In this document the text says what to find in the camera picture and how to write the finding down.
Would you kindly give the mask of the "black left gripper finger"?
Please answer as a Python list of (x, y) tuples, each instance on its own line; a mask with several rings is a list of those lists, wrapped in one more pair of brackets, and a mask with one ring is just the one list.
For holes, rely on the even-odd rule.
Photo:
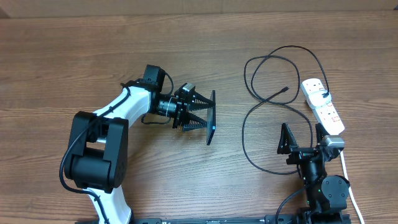
[(187, 113), (182, 121), (182, 131), (187, 132), (194, 129), (206, 128), (207, 122), (199, 116)]
[(189, 111), (198, 111), (204, 110), (208, 108), (212, 108), (215, 105), (215, 102), (211, 99), (205, 98), (203, 95), (194, 91), (192, 96), (188, 98), (189, 102)]

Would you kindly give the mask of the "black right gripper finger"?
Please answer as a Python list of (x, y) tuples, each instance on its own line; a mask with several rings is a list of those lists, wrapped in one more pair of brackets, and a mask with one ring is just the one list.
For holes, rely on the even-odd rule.
[(277, 148), (278, 154), (291, 154), (299, 148), (293, 133), (291, 132), (287, 123), (282, 123), (279, 145)]
[(316, 129), (316, 136), (317, 136), (317, 144), (320, 144), (322, 139), (325, 136), (329, 135), (329, 133), (321, 123), (317, 123), (315, 125), (315, 129)]

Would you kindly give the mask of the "blue Galaxy smartphone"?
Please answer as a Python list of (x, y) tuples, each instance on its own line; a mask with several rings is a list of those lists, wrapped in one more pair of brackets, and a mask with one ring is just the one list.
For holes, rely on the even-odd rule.
[(207, 130), (206, 130), (206, 144), (209, 146), (216, 131), (216, 100), (215, 91), (211, 92), (210, 100), (213, 106), (207, 109)]

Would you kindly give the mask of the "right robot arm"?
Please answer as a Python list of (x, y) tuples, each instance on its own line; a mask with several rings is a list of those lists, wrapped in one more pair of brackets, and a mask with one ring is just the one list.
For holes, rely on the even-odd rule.
[[(328, 175), (325, 163), (337, 158), (345, 148), (339, 135), (332, 135), (322, 124), (316, 124), (317, 145), (299, 147), (288, 124), (281, 127), (278, 154), (286, 154), (288, 165), (295, 165), (303, 179), (303, 188), (288, 196), (279, 206), (274, 223), (350, 223), (349, 215), (342, 214), (347, 208), (350, 182), (341, 175)], [(307, 204), (296, 214), (281, 215), (282, 207), (294, 196), (305, 192)]]

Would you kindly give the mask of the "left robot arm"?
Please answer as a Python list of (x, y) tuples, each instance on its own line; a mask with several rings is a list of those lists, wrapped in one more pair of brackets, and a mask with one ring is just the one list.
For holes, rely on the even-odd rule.
[(128, 131), (147, 114), (166, 117), (184, 132), (206, 129), (210, 144), (216, 130), (216, 93), (209, 98), (184, 83), (162, 93), (168, 73), (147, 65), (142, 78), (122, 83), (121, 94), (92, 113), (80, 111), (72, 122), (68, 149), (62, 157), (59, 179), (64, 189), (88, 195), (99, 216), (97, 223), (134, 223), (132, 208), (124, 197), (127, 172)]

